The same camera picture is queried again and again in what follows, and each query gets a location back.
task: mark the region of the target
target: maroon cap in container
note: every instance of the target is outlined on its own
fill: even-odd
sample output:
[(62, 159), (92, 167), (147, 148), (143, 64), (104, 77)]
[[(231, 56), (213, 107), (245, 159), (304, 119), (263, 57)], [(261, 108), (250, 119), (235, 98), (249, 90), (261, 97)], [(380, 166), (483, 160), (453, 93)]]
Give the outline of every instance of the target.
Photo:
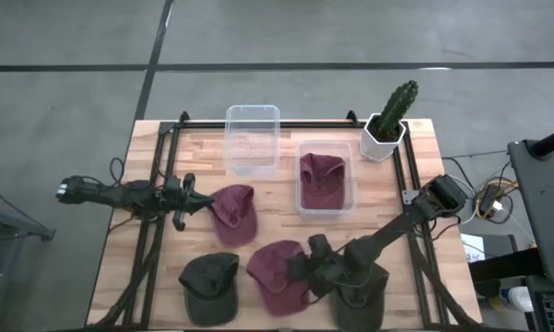
[(274, 316), (295, 314), (308, 306), (307, 281), (289, 281), (287, 260), (302, 253), (295, 241), (279, 241), (255, 252), (246, 272), (256, 279), (266, 310)]
[(308, 153), (299, 159), (301, 207), (342, 209), (345, 200), (345, 166), (340, 157)]
[(215, 202), (209, 207), (215, 233), (226, 247), (250, 243), (258, 233), (258, 220), (249, 185), (230, 185), (211, 195)]

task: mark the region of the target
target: potted cactus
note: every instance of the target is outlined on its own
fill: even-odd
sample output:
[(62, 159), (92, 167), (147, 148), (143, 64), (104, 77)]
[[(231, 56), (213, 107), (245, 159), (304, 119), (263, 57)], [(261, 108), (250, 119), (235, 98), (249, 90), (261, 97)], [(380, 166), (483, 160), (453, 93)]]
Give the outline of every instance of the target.
[(392, 93), (382, 113), (373, 113), (362, 129), (360, 153), (373, 161), (389, 157), (404, 137), (406, 128), (401, 119), (418, 96), (418, 83), (413, 80)]

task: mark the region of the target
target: clear plastic bin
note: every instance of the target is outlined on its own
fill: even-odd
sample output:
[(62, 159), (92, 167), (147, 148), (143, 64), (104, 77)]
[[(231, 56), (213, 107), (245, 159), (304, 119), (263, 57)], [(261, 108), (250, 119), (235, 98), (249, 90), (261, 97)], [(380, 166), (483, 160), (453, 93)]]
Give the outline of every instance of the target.
[(279, 161), (280, 110), (273, 105), (233, 105), (226, 114), (226, 168), (242, 178), (266, 178)]
[[(301, 205), (301, 168), (300, 158), (307, 153), (316, 155), (329, 155), (340, 157), (345, 162), (345, 181), (344, 181), (344, 203), (341, 209), (311, 209)], [(354, 176), (352, 165), (352, 149), (347, 142), (335, 140), (311, 140), (299, 142), (297, 146), (296, 159), (296, 197), (297, 209), (302, 215), (306, 216), (340, 216), (354, 212), (357, 208), (357, 181)]]

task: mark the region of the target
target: wooden table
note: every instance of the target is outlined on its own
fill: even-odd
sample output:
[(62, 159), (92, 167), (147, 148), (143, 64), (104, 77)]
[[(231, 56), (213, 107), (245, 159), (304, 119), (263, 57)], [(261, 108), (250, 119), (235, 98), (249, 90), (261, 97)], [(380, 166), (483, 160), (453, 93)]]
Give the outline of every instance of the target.
[[(444, 173), (441, 154), (431, 120), (410, 120), (409, 126), (419, 176), (424, 184), (434, 176)], [(127, 154), (124, 181), (149, 177), (158, 128), (159, 121), (136, 123)], [(272, 317), (261, 304), (258, 288), (253, 279), (246, 275), (245, 266), (252, 253), (266, 244), (284, 239), (295, 240), (303, 245), (306, 253), (309, 253), (308, 237), (325, 233), (332, 246), (337, 248), (352, 238), (376, 232), (402, 212), (393, 159), (389, 158), (381, 163), (362, 159), (359, 137), (358, 129), (281, 129), (281, 158), (276, 175), (270, 179), (247, 181), (225, 170), (223, 129), (181, 130), (174, 166), (177, 175), (182, 178), (185, 173), (193, 172), (196, 176), (195, 190), (207, 195), (229, 184), (252, 185), (255, 189), (254, 203), (258, 213), (259, 230), (258, 236), (249, 245), (226, 249), (217, 241), (210, 215), (206, 210), (187, 216), (186, 230), (183, 232), (176, 231), (170, 220), (167, 220), (149, 328), (196, 328), (189, 322), (184, 309), (184, 290), (178, 282), (178, 276), (190, 260), (215, 252), (237, 254), (241, 262), (237, 278), (240, 311), (232, 322), (217, 328), (336, 328), (330, 315), (329, 301), (326, 299), (302, 313), (280, 318)], [(306, 139), (342, 140), (352, 147), (359, 192), (358, 207), (352, 215), (335, 220), (304, 220), (300, 217), (295, 207), (295, 153), (297, 142)], [(410, 187), (403, 145), (402, 158), (407, 185)], [(115, 211), (112, 225), (127, 219), (128, 216), (125, 211)], [(439, 225), (433, 235), (453, 222), (452, 219), (439, 219)], [(133, 265), (138, 229), (138, 221), (132, 221), (108, 236), (88, 323), (95, 323), (102, 318), (126, 286)], [(442, 282), (467, 313), (481, 321), (459, 230), (456, 227), (451, 228), (434, 243), (434, 247)], [(421, 327), (407, 237), (404, 236), (388, 246), (377, 263), (391, 274), (385, 290), (383, 328)], [(430, 284), (427, 284), (427, 293), (434, 318), (436, 309)], [(138, 313), (141, 311), (139, 300), (136, 309)]]

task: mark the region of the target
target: concrete floor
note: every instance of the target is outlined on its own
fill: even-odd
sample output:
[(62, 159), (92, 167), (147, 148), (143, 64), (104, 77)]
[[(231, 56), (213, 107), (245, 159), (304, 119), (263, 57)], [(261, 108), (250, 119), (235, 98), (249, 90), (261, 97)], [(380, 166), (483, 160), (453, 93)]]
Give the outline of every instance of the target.
[[(0, 65), (146, 64), (162, 6), (0, 0)], [(554, 61), (554, 0), (177, 0), (160, 57), (167, 64), (334, 61)], [(0, 192), (58, 230), (51, 243), (26, 241), (0, 330), (83, 325), (111, 210), (64, 206), (54, 192), (70, 174), (109, 179), (109, 160), (124, 156), (144, 76), (0, 73)], [(220, 119), (239, 103), (272, 103), (284, 118), (340, 118), (347, 110), (366, 117), (409, 79), (420, 94), (408, 116), (433, 119), (444, 156), (504, 149), (554, 130), (554, 69), (158, 73), (145, 117), (188, 111)], [(474, 184), (506, 160), (461, 159)], [(513, 214), (530, 231), (513, 197)], [(462, 231), (513, 233), (519, 247), (530, 243), (511, 222), (477, 220)], [(491, 324), (525, 327), (500, 317)]]

